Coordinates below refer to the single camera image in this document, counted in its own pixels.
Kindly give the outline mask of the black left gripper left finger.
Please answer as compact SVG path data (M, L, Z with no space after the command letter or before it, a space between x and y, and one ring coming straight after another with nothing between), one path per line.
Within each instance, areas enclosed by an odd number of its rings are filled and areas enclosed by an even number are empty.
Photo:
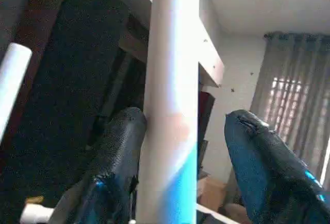
M81 180L62 195L49 222L128 223L145 132L146 118L139 108L118 112L106 124Z

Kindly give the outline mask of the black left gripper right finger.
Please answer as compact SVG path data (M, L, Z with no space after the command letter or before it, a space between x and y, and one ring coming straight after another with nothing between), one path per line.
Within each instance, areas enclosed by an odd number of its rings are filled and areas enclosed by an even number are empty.
M329 223L329 193L267 123L236 110L224 136L252 223Z

